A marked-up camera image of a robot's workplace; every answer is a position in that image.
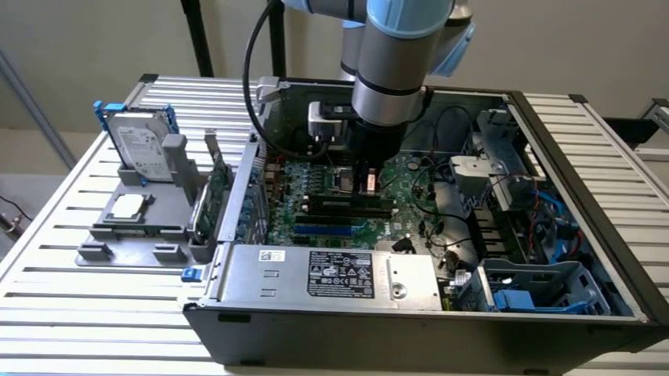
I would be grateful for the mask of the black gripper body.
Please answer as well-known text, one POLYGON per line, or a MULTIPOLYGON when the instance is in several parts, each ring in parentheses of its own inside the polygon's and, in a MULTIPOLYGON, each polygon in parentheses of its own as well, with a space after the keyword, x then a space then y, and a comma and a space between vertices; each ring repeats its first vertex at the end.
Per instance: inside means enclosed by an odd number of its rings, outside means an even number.
POLYGON ((349 123, 349 149, 357 161, 370 168, 381 168, 401 150, 408 124, 376 125, 362 119, 349 123))

